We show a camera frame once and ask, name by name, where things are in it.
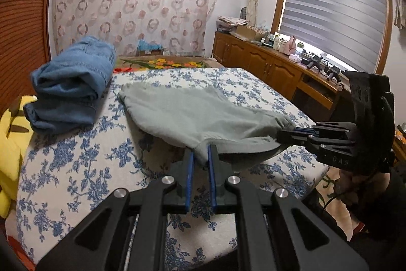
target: pink curtain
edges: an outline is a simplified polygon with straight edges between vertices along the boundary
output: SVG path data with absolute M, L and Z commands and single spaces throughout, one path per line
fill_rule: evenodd
M 139 40 L 162 44 L 166 54 L 202 55 L 206 20 L 216 0 L 54 0 L 56 53 L 83 36 L 135 55 Z

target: window blind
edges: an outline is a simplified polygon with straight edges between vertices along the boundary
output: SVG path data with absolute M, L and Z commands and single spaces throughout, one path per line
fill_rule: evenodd
M 373 73 L 386 19 L 386 0 L 285 0 L 279 31 Z

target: window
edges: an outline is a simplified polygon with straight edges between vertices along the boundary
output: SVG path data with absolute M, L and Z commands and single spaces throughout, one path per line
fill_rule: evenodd
M 391 34 L 388 2 L 278 0 L 273 30 L 313 46 L 313 53 L 321 50 L 342 69 L 382 73 Z

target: floral tablecloth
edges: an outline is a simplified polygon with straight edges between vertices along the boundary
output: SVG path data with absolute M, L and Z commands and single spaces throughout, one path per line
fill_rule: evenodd
M 113 75 L 93 127 L 60 136 L 34 136 L 23 161 L 18 201 L 18 239 L 36 263 L 115 188 L 137 190 L 159 178 L 183 151 L 140 131 L 119 101 L 128 82 L 206 87 L 213 85 L 243 107 L 279 111 L 298 126 L 312 122 L 292 103 L 243 69 L 169 69 Z M 287 187 L 303 198 L 328 168 L 302 147 L 243 171 L 257 187 Z M 225 255 L 237 245 L 234 216 L 210 210 L 207 172 L 195 169 L 190 213 L 168 216 L 166 267 L 186 270 Z

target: yellow plush toy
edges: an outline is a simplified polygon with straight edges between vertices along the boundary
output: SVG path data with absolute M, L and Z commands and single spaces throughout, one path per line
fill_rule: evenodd
M 33 131 L 24 116 L 23 106 L 35 96 L 19 97 L 0 119 L 0 216 L 7 217 L 11 200 L 17 200 L 21 162 Z

